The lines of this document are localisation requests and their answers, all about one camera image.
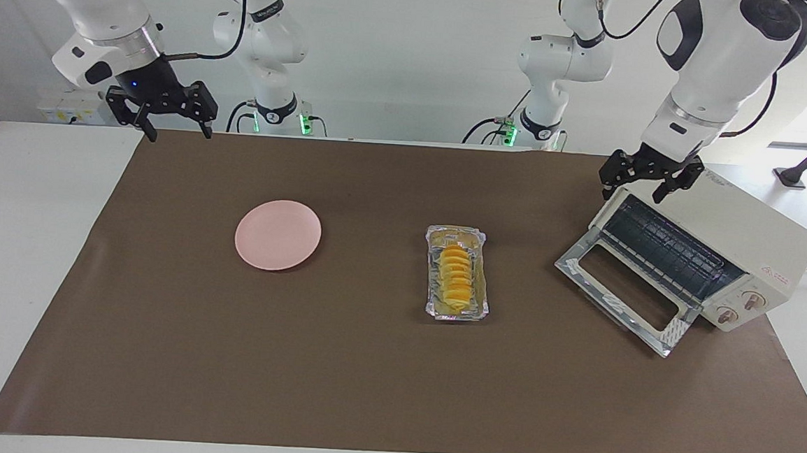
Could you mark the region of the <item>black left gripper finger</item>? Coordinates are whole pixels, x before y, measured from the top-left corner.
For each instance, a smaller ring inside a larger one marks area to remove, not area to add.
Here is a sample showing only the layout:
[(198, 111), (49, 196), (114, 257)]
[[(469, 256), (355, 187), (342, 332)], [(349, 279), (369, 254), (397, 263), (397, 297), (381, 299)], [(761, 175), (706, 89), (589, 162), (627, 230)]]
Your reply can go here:
[(614, 150), (599, 169), (604, 201), (609, 201), (617, 188), (628, 182), (631, 176), (631, 161), (624, 150)]
[(691, 189), (704, 169), (705, 166), (702, 164), (701, 159), (692, 159), (686, 162), (682, 168), (674, 169), (673, 171), (664, 171), (662, 173), (662, 183), (658, 185), (652, 193), (652, 200), (660, 204), (673, 192), (677, 192), (681, 189)]

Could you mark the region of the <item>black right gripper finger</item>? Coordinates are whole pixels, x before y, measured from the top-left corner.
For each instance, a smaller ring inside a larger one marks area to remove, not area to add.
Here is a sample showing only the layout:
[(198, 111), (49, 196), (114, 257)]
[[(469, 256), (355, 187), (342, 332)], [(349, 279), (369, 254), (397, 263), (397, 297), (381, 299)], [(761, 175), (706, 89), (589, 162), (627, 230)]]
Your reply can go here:
[(195, 81), (187, 88), (186, 117), (199, 125), (205, 139), (211, 139), (212, 123), (217, 119), (217, 103), (203, 81)]
[(155, 143), (158, 137), (157, 130), (150, 121), (152, 105), (150, 102), (137, 101), (137, 111), (129, 107), (131, 98), (124, 90), (108, 89), (106, 102), (115, 119), (121, 125), (141, 130), (150, 143)]

